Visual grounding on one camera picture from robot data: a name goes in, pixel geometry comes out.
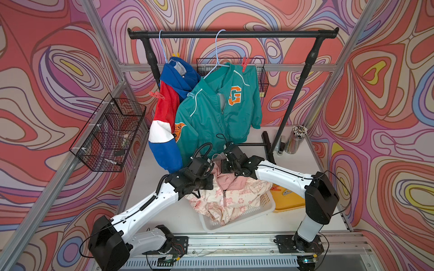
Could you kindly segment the pink patterned kids jacket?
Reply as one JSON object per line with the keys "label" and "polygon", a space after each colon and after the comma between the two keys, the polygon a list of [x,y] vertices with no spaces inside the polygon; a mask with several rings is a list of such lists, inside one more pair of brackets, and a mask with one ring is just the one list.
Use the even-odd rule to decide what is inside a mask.
{"label": "pink patterned kids jacket", "polygon": [[200,190],[199,198],[190,194],[185,199],[196,212],[224,226],[249,209],[259,207],[261,196],[272,188],[272,183],[223,173],[220,168],[223,160],[217,158],[212,161],[215,163],[211,171],[213,189]]}

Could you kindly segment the green kids jacket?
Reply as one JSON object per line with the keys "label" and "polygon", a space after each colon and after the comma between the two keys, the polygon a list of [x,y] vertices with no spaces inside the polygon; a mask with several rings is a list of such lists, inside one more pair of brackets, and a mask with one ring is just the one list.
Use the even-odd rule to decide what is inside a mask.
{"label": "green kids jacket", "polygon": [[202,78],[177,109],[176,143],[184,166],[195,151],[210,142],[208,156],[220,154],[227,142],[244,143],[250,129],[262,123],[257,70],[227,64]]}

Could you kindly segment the light blue hanger green jacket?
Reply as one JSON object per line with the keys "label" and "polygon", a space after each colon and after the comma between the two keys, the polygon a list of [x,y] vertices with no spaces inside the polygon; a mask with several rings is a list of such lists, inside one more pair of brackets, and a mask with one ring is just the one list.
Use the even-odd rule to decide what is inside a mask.
{"label": "light blue hanger green jacket", "polygon": [[206,79],[217,68],[229,67],[228,65],[221,64],[219,61],[219,56],[218,56],[218,37],[222,32],[225,32],[225,31],[226,31],[225,29],[221,29],[217,32],[217,35],[215,36],[215,59],[216,59],[216,63],[215,63],[215,66],[203,77],[204,79]]}

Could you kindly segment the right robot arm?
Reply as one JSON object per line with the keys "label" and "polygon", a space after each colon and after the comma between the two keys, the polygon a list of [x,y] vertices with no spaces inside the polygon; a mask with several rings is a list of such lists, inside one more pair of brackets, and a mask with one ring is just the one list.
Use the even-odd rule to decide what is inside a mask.
{"label": "right robot arm", "polygon": [[305,200],[306,215],[292,237],[293,249],[308,252],[320,230],[328,225],[339,202],[339,196],[325,173],[314,175],[299,173],[275,165],[253,155],[247,155],[235,144],[230,143],[223,151],[223,173],[235,176],[251,177],[271,182],[297,194]]}

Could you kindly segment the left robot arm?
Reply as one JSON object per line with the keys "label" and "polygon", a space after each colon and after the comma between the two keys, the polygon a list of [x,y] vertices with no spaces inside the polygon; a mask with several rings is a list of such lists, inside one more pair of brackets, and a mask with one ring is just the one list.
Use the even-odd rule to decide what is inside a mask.
{"label": "left robot arm", "polygon": [[165,227],[151,230],[144,241],[134,235],[156,214],[184,196],[200,195],[213,189],[214,162],[206,157],[193,158],[187,167],[160,179],[156,191],[130,209],[112,218],[101,216],[92,227],[88,250],[103,271],[118,271],[134,253],[157,251],[166,247],[171,233]]}

